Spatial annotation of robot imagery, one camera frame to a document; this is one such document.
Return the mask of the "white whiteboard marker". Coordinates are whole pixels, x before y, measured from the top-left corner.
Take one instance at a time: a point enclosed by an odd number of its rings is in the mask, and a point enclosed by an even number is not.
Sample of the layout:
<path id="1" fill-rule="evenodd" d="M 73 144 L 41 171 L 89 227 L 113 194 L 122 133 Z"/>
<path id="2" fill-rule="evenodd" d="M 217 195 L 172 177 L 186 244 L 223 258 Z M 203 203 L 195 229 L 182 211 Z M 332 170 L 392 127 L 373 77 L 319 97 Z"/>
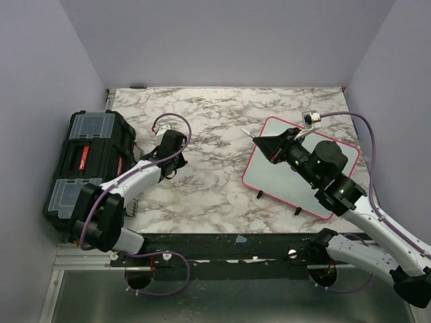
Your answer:
<path id="1" fill-rule="evenodd" d="M 247 131 L 246 129 L 240 129 L 246 136 L 250 137 L 250 138 L 255 138 L 256 136 L 254 134 L 252 134 L 251 132 Z"/>

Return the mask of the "pink framed whiteboard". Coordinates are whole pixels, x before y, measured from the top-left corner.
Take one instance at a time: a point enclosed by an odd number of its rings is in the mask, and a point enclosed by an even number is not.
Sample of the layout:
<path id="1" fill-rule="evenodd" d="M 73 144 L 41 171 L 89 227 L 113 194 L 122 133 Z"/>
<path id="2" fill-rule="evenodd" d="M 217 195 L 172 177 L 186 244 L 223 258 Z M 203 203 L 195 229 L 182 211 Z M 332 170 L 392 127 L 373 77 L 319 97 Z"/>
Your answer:
<path id="1" fill-rule="evenodd" d="M 341 151 L 347 157 L 347 164 L 343 173 L 351 176 L 358 163 L 360 150 L 353 145 L 321 133 L 307 136 L 303 142 L 303 147 L 311 152 L 318 142 L 324 140 L 334 141 L 340 146 Z M 271 164 L 257 147 L 253 149 L 242 175 L 242 183 L 253 190 L 261 191 L 264 196 L 286 203 L 294 209 L 300 207 L 303 213 L 308 213 L 319 219 L 329 220 L 333 216 L 315 199 L 315 191 L 311 189 L 310 185 L 293 172 L 287 163 Z"/>

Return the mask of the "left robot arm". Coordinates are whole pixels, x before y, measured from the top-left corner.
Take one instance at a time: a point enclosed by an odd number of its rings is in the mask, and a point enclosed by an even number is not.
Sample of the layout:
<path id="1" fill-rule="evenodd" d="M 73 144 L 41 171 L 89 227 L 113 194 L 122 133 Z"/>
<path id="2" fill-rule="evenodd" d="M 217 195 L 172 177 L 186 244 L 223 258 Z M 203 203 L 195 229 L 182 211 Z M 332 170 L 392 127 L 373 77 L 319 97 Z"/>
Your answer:
<path id="1" fill-rule="evenodd" d="M 100 185 L 84 185 L 69 220 L 70 236 L 84 249 L 124 252 L 135 266 L 145 264 L 149 249 L 142 235 L 124 227 L 126 206 L 186 166 L 182 150 L 187 143 L 186 135 L 167 130 L 160 144 L 124 174 Z"/>

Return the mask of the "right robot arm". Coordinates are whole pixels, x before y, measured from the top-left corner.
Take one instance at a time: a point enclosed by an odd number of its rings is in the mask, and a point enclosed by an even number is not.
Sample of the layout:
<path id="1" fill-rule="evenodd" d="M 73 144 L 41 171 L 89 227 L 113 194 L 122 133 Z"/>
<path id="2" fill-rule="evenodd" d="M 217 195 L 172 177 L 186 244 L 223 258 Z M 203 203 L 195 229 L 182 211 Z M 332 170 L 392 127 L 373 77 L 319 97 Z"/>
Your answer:
<path id="1" fill-rule="evenodd" d="M 372 238 L 382 250 L 353 242 L 323 229 L 310 244 L 317 263 L 329 259 L 352 264 L 390 284 L 407 303 L 426 308 L 430 303 L 430 251 L 382 211 L 375 211 L 366 191 L 343 173 L 347 157 L 334 141 L 320 141 L 308 151 L 298 128 L 280 135 L 254 137 L 253 143 L 271 164 L 286 162 L 314 189 L 328 211 L 344 218 Z"/>

